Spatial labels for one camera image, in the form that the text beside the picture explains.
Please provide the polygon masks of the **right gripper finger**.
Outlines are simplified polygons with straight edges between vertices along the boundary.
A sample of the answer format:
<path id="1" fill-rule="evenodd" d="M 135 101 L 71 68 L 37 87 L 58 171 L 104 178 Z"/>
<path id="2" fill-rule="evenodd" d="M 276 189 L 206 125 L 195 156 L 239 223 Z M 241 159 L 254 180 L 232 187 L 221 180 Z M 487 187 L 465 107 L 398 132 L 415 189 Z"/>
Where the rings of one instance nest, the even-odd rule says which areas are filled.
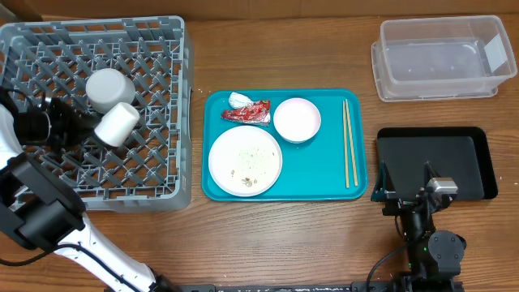
<path id="1" fill-rule="evenodd" d="M 438 173 L 434 170 L 429 161 L 424 163 L 424 185 L 427 191 L 435 191 L 438 187 Z"/>
<path id="2" fill-rule="evenodd" d="M 386 202 L 396 198 L 396 190 L 385 161 L 380 162 L 377 180 L 371 194 L 371 201 Z"/>

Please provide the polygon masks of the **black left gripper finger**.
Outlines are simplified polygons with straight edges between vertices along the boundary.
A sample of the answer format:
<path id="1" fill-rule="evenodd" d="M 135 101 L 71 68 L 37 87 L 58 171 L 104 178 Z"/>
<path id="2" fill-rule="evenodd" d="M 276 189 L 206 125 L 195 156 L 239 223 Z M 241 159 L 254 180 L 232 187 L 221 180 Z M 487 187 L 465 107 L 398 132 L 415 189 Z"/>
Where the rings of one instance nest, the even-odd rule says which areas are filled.
<path id="1" fill-rule="evenodd" d="M 101 116 L 99 114 L 82 112 L 79 114 L 79 120 L 84 126 L 97 126 L 101 122 Z"/>
<path id="2" fill-rule="evenodd" d="M 72 140 L 73 146 L 86 146 L 90 145 L 93 147 L 99 147 L 100 142 L 94 135 L 92 131 L 90 132 L 80 132 L 79 134 L 76 134 L 75 137 Z"/>

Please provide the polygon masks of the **white cup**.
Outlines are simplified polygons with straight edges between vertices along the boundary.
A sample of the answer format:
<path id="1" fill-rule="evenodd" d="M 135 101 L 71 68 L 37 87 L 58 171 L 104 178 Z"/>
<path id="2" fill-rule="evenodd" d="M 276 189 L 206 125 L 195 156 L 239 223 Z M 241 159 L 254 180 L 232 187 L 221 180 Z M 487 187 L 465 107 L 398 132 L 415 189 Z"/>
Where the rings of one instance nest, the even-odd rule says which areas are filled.
<path id="1" fill-rule="evenodd" d="M 94 128 L 95 136 L 110 147 L 120 147 L 140 120 L 139 111 L 132 105 L 119 102 Z"/>

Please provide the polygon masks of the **grey bowl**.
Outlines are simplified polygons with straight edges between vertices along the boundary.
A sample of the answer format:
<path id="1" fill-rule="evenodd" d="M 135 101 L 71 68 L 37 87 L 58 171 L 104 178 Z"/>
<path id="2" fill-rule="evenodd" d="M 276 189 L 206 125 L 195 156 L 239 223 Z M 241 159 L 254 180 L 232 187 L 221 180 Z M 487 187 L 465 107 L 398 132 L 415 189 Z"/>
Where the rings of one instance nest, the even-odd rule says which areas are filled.
<path id="1" fill-rule="evenodd" d="M 86 95 L 96 112 L 106 114 L 120 102 L 131 104 L 135 99 L 135 85 L 120 71 L 103 68 L 88 78 Z"/>

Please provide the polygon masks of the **wooden chopstick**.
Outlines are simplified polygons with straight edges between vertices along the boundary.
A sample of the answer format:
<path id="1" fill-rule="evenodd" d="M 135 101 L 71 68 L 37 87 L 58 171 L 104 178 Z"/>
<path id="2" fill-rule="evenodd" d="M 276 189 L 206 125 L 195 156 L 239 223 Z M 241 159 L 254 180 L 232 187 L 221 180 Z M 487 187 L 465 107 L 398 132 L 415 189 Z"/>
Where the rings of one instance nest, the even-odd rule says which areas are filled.
<path id="1" fill-rule="evenodd" d="M 346 108 L 345 102 L 342 102 L 342 122 L 343 122 L 343 140 L 344 140 L 344 155 L 345 155 L 345 186 L 347 189 L 350 188 L 350 170 L 349 170 L 349 157 L 348 157 L 348 134 L 347 134 L 347 121 L 346 121 Z"/>
<path id="2" fill-rule="evenodd" d="M 348 141 L 350 142 L 350 155 L 351 155 L 351 164 L 353 167 L 353 176 L 354 176 L 354 185 L 358 186 L 358 168 L 356 162 L 356 153 L 354 148 L 354 139 L 353 139 L 353 128 L 351 122 L 351 114 L 350 114 L 350 103 L 348 100 L 345 100 L 345 118 L 346 125 L 348 127 Z"/>

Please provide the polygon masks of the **pink bowl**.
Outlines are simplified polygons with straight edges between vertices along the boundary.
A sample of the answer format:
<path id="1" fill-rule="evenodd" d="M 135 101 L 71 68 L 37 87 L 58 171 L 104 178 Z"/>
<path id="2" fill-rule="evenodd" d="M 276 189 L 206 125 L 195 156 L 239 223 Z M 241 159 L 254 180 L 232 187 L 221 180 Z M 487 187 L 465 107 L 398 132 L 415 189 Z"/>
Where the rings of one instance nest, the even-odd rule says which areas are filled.
<path id="1" fill-rule="evenodd" d="M 300 144 L 317 134 L 321 125 L 321 115 L 312 102 L 295 97 L 283 101 L 276 107 L 273 124 L 284 140 Z"/>

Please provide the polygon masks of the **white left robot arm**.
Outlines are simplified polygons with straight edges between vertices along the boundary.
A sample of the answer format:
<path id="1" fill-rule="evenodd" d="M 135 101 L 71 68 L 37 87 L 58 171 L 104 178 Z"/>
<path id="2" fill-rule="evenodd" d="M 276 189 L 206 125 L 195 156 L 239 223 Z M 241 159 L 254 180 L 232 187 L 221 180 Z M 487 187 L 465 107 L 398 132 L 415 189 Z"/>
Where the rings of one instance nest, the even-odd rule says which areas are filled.
<path id="1" fill-rule="evenodd" d="M 66 257 L 103 281 L 110 291 L 172 291 L 174 285 L 133 260 L 92 224 L 75 190 L 23 150 L 25 145 L 59 150 L 81 144 L 101 120 L 59 98 L 19 111 L 11 88 L 1 89 L 1 231 L 28 250 Z"/>

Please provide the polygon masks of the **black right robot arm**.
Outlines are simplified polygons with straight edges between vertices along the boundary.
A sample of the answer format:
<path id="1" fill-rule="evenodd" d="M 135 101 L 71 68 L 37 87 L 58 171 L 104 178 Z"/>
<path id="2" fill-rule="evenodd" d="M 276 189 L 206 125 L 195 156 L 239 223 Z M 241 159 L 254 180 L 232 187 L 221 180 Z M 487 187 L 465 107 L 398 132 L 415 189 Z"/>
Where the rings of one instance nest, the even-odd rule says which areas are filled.
<path id="1" fill-rule="evenodd" d="M 364 281 L 341 286 L 294 286 L 295 291 L 461 291 L 454 280 L 461 272 L 466 241 L 458 234 L 436 229 L 432 216 L 457 196 L 452 178 L 441 176 L 424 153 L 431 143 L 409 154 L 403 145 L 378 138 L 380 167 L 371 200 L 384 203 L 382 213 L 394 217 L 405 242 L 409 269 L 390 281 Z M 110 291 L 214 291 L 214 285 L 177 286 L 147 265 L 134 261 L 99 233 L 90 221 L 72 243 L 70 257 L 107 284 Z"/>

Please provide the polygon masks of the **grey dishwasher rack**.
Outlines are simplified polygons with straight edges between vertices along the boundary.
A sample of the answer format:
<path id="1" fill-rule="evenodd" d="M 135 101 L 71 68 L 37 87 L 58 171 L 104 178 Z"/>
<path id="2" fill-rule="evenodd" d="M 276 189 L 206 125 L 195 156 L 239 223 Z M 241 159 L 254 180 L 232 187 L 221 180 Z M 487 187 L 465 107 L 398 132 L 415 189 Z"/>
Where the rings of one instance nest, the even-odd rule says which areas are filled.
<path id="1" fill-rule="evenodd" d="M 1 84 L 21 110 L 57 97 L 91 112 L 89 77 L 107 68 L 123 73 L 135 85 L 140 120 L 121 147 L 88 139 L 58 153 L 25 151 L 90 210 L 176 210 L 191 201 L 193 55 L 185 22 L 174 15 L 11 23 L 1 28 Z"/>

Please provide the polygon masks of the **black tray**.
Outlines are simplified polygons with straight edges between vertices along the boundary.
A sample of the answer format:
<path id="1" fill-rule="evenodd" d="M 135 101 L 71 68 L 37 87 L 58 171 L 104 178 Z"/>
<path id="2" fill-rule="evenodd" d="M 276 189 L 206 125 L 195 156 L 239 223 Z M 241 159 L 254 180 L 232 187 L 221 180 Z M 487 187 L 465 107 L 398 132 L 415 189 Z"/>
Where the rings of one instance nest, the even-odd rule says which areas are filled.
<path id="1" fill-rule="evenodd" d="M 485 132 L 479 127 L 386 127 L 376 146 L 398 198 L 413 199 L 427 185 L 425 164 L 452 178 L 457 200 L 492 200 L 498 187 Z"/>

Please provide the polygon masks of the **teal plastic tray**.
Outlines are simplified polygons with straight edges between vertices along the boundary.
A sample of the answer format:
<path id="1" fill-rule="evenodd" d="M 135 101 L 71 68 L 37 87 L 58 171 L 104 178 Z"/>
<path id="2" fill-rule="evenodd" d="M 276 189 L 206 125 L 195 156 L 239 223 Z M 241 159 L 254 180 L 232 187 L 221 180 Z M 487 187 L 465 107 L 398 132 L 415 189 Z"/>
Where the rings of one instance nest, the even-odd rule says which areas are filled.
<path id="1" fill-rule="evenodd" d="M 292 89 L 292 90 L 250 90 L 243 95 L 253 101 L 268 100 L 271 111 L 290 98 L 303 98 L 312 102 L 320 112 L 321 126 L 310 141 L 292 144 L 283 140 L 274 126 L 263 129 L 279 143 L 283 166 L 279 179 L 266 192 L 252 197 L 237 197 L 224 192 L 217 186 L 209 173 L 208 154 L 218 136 L 236 122 L 221 118 L 224 110 L 230 108 L 229 91 L 213 93 L 204 107 L 204 136 L 202 150 L 201 186 L 206 196 L 215 201 L 268 202 L 268 201 L 320 201 L 356 200 L 368 186 L 367 162 L 364 147 L 362 115 L 358 98 L 346 89 Z M 350 103 L 354 148 L 358 168 L 358 186 L 354 185 L 351 164 L 350 142 L 348 157 L 350 188 L 345 186 L 345 155 L 343 140 L 342 102 Z"/>

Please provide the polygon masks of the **clear plastic bin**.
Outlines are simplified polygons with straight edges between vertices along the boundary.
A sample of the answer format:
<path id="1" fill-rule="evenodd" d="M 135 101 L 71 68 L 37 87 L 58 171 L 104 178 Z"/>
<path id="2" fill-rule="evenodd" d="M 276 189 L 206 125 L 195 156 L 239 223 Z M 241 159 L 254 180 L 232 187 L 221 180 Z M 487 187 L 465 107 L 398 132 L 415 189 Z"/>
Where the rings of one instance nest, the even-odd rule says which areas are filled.
<path id="1" fill-rule="evenodd" d="M 493 97 L 518 73 L 494 15 L 386 20 L 371 63 L 384 102 Z"/>

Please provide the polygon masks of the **white dinner plate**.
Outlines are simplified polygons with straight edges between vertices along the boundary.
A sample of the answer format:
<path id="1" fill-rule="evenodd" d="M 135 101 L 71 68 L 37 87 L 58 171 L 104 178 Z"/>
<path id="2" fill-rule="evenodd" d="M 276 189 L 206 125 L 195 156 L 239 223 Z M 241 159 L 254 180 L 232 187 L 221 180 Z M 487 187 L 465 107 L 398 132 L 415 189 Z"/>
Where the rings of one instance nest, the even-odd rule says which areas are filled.
<path id="1" fill-rule="evenodd" d="M 233 127 L 218 136 L 208 154 L 214 183 L 237 197 L 266 192 L 278 180 L 283 166 L 279 143 L 258 127 Z"/>

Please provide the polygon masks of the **white crumpled napkin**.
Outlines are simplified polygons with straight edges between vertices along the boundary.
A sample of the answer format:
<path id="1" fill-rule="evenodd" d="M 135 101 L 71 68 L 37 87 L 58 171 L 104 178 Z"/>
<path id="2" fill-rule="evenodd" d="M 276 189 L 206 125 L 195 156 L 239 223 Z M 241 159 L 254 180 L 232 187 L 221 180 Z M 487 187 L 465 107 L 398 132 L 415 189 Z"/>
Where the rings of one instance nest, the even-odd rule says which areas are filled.
<path id="1" fill-rule="evenodd" d="M 235 110 L 254 104 L 249 97 L 238 92 L 230 93 L 228 101 L 229 105 Z"/>

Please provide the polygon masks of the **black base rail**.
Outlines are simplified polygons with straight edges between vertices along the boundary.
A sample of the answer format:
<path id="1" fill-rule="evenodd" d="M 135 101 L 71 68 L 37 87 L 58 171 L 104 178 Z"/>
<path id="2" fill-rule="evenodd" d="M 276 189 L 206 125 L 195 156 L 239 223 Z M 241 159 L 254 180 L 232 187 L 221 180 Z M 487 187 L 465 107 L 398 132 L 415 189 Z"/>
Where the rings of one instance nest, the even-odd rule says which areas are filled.
<path id="1" fill-rule="evenodd" d="M 365 281 L 354 281 L 348 285 L 342 286 L 214 286 L 214 285 L 184 285 L 159 287 L 153 291 L 173 291 L 173 292 L 364 292 L 366 290 Z M 401 290 L 390 281 L 373 281 L 370 283 L 371 292 L 393 292 L 405 291 Z M 454 282 L 453 288 L 441 287 L 439 289 L 420 287 L 413 291 L 454 291 L 464 292 L 465 289 L 461 282 Z"/>

